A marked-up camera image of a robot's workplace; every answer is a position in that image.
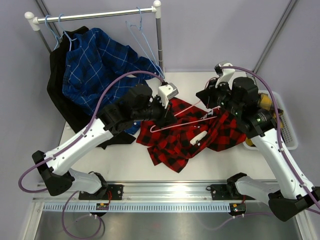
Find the yellow plaid shirt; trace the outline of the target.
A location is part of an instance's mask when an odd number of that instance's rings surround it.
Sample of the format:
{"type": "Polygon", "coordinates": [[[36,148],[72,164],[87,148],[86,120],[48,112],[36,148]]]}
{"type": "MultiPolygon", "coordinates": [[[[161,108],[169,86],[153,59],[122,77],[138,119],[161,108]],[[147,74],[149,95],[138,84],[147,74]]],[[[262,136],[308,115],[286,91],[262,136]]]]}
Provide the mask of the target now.
{"type": "MultiPolygon", "coordinates": [[[[260,97],[260,100],[258,102],[258,105],[262,109],[265,109],[271,112],[273,119],[276,120],[275,106],[271,97],[267,93],[263,93],[263,92],[259,93],[259,97],[260,97]]],[[[278,110],[278,115],[280,119],[280,129],[282,130],[284,128],[284,123],[281,117],[283,116],[284,111],[281,108],[278,108],[277,110],[278,110]]],[[[249,138],[246,138],[244,143],[248,146],[249,149],[253,149],[256,147],[249,138]]]]}

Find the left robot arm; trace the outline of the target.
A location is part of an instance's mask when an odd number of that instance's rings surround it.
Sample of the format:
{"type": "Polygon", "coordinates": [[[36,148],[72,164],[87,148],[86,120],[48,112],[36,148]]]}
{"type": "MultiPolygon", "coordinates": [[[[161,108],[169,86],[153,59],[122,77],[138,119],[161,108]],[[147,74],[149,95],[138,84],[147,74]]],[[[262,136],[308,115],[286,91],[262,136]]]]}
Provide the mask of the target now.
{"type": "Polygon", "coordinates": [[[133,123],[153,121],[159,128],[176,123],[170,100],[179,92],[173,83],[158,87],[155,97],[147,85],[138,84],[124,96],[101,109],[93,121],[64,144],[47,152],[36,151],[32,159],[51,196],[66,191],[83,192],[90,200],[101,200],[108,183],[100,173],[85,173],[72,166],[89,151],[111,140],[133,123]]]}

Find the red black checked shirt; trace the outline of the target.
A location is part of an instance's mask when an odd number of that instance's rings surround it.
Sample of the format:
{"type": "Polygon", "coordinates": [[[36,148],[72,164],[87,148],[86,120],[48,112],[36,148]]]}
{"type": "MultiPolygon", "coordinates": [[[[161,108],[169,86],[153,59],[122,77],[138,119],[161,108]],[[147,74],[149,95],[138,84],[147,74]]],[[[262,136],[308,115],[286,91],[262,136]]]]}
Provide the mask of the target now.
{"type": "MultiPolygon", "coordinates": [[[[174,114],[191,106],[176,97],[171,102],[174,114]]],[[[206,148],[220,152],[246,140],[246,135],[237,127],[235,117],[219,108],[207,112],[194,106],[176,118],[176,124],[206,120],[154,133],[150,132],[154,122],[143,121],[136,139],[138,144],[147,147],[155,166],[164,164],[176,173],[180,173],[189,159],[206,148]]]]}

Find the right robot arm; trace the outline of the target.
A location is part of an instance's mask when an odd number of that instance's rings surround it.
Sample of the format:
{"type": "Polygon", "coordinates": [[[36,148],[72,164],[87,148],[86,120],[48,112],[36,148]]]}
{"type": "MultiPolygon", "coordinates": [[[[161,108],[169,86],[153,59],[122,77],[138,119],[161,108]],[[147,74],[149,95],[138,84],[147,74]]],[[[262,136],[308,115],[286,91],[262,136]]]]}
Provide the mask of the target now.
{"type": "Polygon", "coordinates": [[[237,127],[262,154],[278,183],[269,185],[240,172],[227,179],[230,198],[248,196],[258,200],[283,222],[319,202],[320,188],[297,166],[277,132],[273,115],[259,107],[259,89],[252,79],[237,77],[232,84],[213,79],[196,97],[208,109],[220,107],[235,117],[237,127]]]}

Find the pink wire hanger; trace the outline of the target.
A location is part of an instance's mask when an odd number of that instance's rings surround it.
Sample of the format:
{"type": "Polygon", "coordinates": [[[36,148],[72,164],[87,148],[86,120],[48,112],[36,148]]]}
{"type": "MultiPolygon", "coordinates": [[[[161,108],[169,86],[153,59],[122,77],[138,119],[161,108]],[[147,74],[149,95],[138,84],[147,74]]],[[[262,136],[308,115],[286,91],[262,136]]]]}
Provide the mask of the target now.
{"type": "MultiPolygon", "coordinates": [[[[210,78],[206,84],[205,84],[205,87],[208,87],[209,86],[209,82],[212,81],[212,80],[217,80],[218,78],[217,77],[212,77],[210,78]]],[[[201,101],[199,100],[198,102],[194,103],[193,105],[181,110],[180,112],[178,112],[177,114],[175,114],[174,116],[178,116],[180,115],[181,113],[184,113],[186,112],[187,110],[191,109],[192,107],[195,107],[197,106],[201,101]]],[[[189,122],[185,122],[185,123],[181,123],[181,124],[173,124],[173,125],[170,125],[170,126],[166,126],[166,127],[163,127],[163,128],[160,128],[160,129],[154,129],[156,126],[153,125],[151,128],[150,128],[150,132],[151,133],[156,133],[156,132],[160,132],[160,131],[164,131],[164,130],[168,130],[168,129],[172,129],[172,128],[176,128],[176,127],[181,127],[181,126],[185,126],[185,125],[189,125],[189,124],[194,124],[194,123],[198,123],[198,122],[203,122],[203,121],[206,121],[207,119],[200,119],[200,120],[195,120],[195,121],[189,121],[189,122]]]]}

